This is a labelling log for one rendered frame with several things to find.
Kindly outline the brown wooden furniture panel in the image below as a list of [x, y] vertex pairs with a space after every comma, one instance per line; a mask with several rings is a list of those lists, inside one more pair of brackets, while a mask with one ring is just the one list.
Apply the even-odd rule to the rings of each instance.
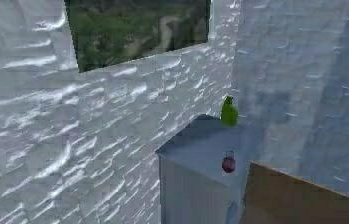
[[349, 196], [252, 162], [239, 224], [349, 224]]

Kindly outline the grey blue cabinet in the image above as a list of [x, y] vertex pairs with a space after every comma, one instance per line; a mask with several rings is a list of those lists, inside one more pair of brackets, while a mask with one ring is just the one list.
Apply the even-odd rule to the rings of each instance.
[[[156, 150], [159, 158], [161, 224], [239, 224], [250, 162], [259, 157], [263, 127], [234, 127], [199, 115]], [[234, 152], [235, 170], [222, 161]]]

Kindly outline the window with green view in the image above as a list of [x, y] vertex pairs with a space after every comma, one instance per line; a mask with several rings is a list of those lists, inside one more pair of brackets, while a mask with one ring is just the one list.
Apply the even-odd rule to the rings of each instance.
[[81, 72], [208, 41], [212, 0], [64, 0]]

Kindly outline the green spray bottle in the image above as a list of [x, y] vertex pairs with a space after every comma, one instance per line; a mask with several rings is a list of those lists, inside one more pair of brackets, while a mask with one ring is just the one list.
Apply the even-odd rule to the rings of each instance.
[[238, 120], [238, 111], [233, 106], [233, 97], [227, 96], [221, 109], [221, 121], [227, 126], [235, 126]]

